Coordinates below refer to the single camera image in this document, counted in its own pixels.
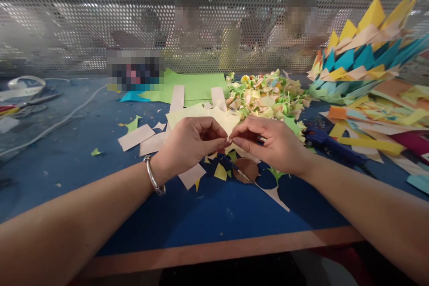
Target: cable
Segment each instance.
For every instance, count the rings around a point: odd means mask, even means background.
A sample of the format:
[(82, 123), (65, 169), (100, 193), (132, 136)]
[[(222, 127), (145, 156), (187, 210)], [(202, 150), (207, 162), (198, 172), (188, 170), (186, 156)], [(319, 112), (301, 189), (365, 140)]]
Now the cable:
[(56, 127), (59, 127), (60, 125), (64, 124), (69, 118), (71, 118), (73, 116), (74, 113), (76, 113), (78, 110), (80, 110), (82, 107), (86, 106), (90, 101), (92, 101), (92, 99), (97, 95), (97, 93), (99, 91), (101, 91), (104, 87), (107, 87), (107, 84), (100, 87), (99, 89), (97, 89), (94, 94), (92, 94), (92, 96), (85, 102), (83, 103), (81, 106), (77, 107), (73, 112), (71, 112), (70, 114), (68, 114), (62, 121), (59, 121), (58, 123), (52, 125), (50, 128), (44, 130), (42, 133), (40, 133), (36, 138), (32, 139), (31, 141), (22, 144), (20, 146), (11, 148), (7, 151), (4, 151), (2, 153), (0, 153), (0, 157), (2, 157), (5, 154), (8, 154), (10, 152), (13, 152), (15, 150), (19, 150), (22, 147), (26, 147), (29, 146), (30, 144), (33, 144), (34, 142), (37, 142), (38, 140), (40, 140), (43, 136), (45, 136), (47, 133), (49, 133), (50, 131), (54, 130)]

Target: perforated metal screen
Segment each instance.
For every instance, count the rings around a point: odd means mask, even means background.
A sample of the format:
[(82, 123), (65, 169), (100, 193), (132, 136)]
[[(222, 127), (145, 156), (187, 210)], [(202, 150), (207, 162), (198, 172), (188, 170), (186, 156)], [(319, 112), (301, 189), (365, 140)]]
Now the perforated metal screen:
[[(107, 49), (164, 50), (177, 72), (306, 72), (372, 0), (0, 0), (2, 73), (103, 73)], [(400, 0), (382, 0), (389, 13)], [(429, 29), (428, 0), (408, 20)]]

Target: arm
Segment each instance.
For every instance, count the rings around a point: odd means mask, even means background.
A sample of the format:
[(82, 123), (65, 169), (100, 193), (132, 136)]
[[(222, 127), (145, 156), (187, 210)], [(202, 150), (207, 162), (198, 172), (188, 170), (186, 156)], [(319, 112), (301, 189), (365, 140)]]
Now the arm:
[[(254, 133), (267, 140), (256, 144)], [(387, 259), (429, 283), (429, 203), (308, 151), (283, 123), (248, 117), (232, 141), (273, 168), (314, 186)]]
[[(226, 137), (213, 118), (180, 122), (150, 161), (158, 186), (228, 146)], [(152, 192), (141, 162), (1, 224), (0, 284), (67, 284)]]

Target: silver bangle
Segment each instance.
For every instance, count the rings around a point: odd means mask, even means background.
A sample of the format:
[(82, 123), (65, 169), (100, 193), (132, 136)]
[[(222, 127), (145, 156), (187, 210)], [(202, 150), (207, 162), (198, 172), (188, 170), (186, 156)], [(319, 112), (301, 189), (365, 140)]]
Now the silver bangle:
[(163, 185), (161, 187), (158, 187), (158, 185), (156, 184), (156, 181), (155, 181), (155, 179), (153, 177), (152, 170), (151, 170), (151, 164), (149, 162), (149, 160), (151, 158), (152, 158), (152, 156), (147, 155), (143, 159), (143, 161), (146, 162), (147, 173), (149, 174), (149, 178), (151, 179), (151, 182), (152, 182), (152, 185), (153, 185), (153, 187), (155, 189), (156, 194), (157, 195), (164, 195), (165, 192), (166, 192), (165, 185)]

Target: triangular paper piece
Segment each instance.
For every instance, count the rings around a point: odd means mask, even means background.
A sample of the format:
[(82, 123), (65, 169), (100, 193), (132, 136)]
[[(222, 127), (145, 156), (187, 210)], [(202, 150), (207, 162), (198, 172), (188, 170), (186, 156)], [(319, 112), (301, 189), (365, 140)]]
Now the triangular paper piece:
[(359, 34), (370, 25), (378, 28), (385, 17), (380, 0), (373, 0), (357, 26), (357, 33)]

